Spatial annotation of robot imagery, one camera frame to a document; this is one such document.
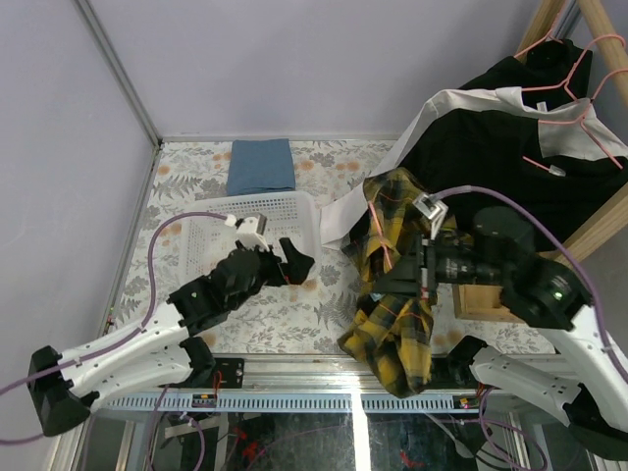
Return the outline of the yellow plaid shirt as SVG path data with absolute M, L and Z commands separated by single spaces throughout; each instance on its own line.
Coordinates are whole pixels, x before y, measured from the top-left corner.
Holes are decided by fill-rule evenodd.
M 373 272 L 367 255 L 371 234 L 368 199 L 379 189 L 400 208 L 398 260 L 417 234 L 425 235 L 429 230 L 413 205 L 423 189 L 409 172 L 396 168 L 364 182 L 361 194 L 367 200 L 367 210 L 350 230 L 348 241 L 341 249 L 355 266 L 363 286 L 356 301 L 353 323 L 340 336 L 338 345 L 352 358 L 369 366 L 388 393 L 408 397 L 424 390 L 431 379 L 430 340 L 434 325 L 431 307 L 438 298 L 377 296 L 373 292 L 373 284 L 383 275 L 379 272 L 382 259 L 375 259 L 376 271 Z

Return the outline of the pink wire hanger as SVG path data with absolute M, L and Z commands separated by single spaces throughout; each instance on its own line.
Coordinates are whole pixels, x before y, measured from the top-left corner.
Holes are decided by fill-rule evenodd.
M 387 274 L 399 258 L 398 241 L 402 220 L 399 218 L 399 206 L 393 199 L 379 189 L 368 199 L 370 213 L 370 235 L 367 255 L 375 272 L 375 259 L 382 259 L 379 272 Z

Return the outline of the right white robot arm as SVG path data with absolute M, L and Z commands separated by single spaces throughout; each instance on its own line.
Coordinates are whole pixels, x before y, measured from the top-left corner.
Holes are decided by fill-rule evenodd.
M 536 253 L 532 226 L 510 208 L 479 211 L 472 237 L 466 245 L 418 235 L 375 292 L 409 297 L 433 294 L 439 283 L 499 286 L 501 304 L 545 337 L 577 379 L 553 376 L 472 336 L 447 355 L 449 379 L 512 393 L 562 423 L 587 451 L 626 460 L 627 385 L 602 344 L 588 289 L 569 268 Z

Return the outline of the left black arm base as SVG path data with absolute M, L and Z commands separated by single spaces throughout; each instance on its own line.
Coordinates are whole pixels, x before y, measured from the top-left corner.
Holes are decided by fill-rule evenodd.
M 199 388 L 239 390 L 243 386 L 245 360 L 241 357 L 220 357 L 214 369 L 201 378 Z

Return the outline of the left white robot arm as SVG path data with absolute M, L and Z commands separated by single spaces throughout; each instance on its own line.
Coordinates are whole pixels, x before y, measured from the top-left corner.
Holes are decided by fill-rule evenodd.
M 36 350 L 27 389 L 43 435 L 62 435 L 129 393 L 208 385 L 215 360 L 199 334 L 225 322 L 262 288 L 301 285 L 308 278 L 314 259 L 287 237 L 280 245 L 282 256 L 238 245 L 209 274 L 172 292 L 148 321 L 62 352 L 50 345 Z

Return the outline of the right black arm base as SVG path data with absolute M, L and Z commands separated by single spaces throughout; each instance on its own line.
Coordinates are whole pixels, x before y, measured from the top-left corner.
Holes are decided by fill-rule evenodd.
M 488 344 L 484 340 L 465 336 L 445 356 L 432 359 L 428 389 L 476 389 L 479 382 L 471 373 L 474 356 Z

